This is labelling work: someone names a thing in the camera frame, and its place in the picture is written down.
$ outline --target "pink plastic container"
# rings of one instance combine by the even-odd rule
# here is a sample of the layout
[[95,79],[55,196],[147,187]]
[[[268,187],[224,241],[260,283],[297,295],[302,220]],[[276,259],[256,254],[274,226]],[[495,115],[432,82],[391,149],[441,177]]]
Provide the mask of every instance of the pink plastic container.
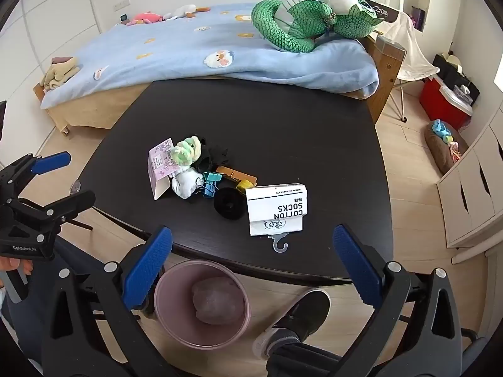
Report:
[[[196,317],[192,286],[219,276],[229,277],[241,290],[245,311],[236,322],[216,326],[203,323]],[[225,266],[211,261],[185,261],[166,271],[155,288],[154,306],[159,321],[173,338],[199,350],[220,349],[238,340],[251,317],[248,296],[237,276]]]

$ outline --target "pink stuffed toy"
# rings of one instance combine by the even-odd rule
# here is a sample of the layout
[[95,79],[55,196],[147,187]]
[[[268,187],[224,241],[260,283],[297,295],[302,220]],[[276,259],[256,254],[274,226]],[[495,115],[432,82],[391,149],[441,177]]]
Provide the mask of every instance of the pink stuffed toy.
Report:
[[134,18],[127,23],[127,26],[135,24],[152,24],[153,22],[159,21],[163,21],[163,17],[149,11],[135,15]]

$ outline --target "folded towel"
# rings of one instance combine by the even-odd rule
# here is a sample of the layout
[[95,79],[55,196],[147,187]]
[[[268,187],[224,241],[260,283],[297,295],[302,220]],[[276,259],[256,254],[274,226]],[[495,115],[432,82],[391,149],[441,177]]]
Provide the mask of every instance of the folded towel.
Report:
[[56,89],[67,82],[72,76],[74,76],[78,71],[80,71],[79,67],[73,67],[66,74],[64,74],[61,80],[53,79],[49,82],[49,89]]
[[[76,57],[72,57],[70,60],[66,62],[62,62],[60,64],[53,64],[49,67],[49,70],[46,72],[45,76],[42,78],[42,82],[40,83],[43,85],[44,89],[47,91],[49,89],[53,89],[50,87],[51,81],[63,81],[63,79],[66,78],[66,74],[73,68],[76,68],[78,59]],[[73,72],[72,75],[68,78],[66,78],[63,83],[65,83],[67,80],[69,80],[73,75],[75,75],[77,72]]]
[[51,60],[51,64],[62,64],[63,62],[69,61],[72,57],[54,57]]

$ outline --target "person's leg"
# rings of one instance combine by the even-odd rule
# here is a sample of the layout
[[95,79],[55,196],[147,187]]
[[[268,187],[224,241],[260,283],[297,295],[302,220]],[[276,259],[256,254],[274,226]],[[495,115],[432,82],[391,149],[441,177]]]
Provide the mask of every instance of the person's leg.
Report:
[[103,264],[92,256],[57,237],[52,261],[34,261],[28,282],[28,297],[12,303],[7,297],[2,314],[16,331],[24,354],[41,363],[41,345],[45,333],[47,310],[53,298],[53,287],[59,271],[69,268],[77,274],[101,269]]
[[257,338],[253,352],[268,359],[269,377],[326,377],[336,367],[339,356],[303,343],[321,327],[329,311],[328,294],[312,289]]

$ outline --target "brown cushion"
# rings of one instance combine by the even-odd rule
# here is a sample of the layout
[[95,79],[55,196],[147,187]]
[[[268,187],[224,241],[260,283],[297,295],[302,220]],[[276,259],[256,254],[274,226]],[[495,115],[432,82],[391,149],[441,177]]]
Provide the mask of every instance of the brown cushion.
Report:
[[[459,143],[459,153],[461,155],[465,154],[468,150],[468,145],[458,133],[456,129],[454,129],[450,124],[443,122],[445,127],[451,132],[451,135],[455,142]],[[435,132],[432,130],[433,122],[430,122],[424,130],[424,138],[426,139],[426,143],[428,144],[429,149],[432,152],[435,163],[437,164],[440,172],[442,174],[447,173],[452,166],[454,166],[454,162],[452,161],[451,155],[449,153],[449,145],[445,144],[441,137],[437,136]]]

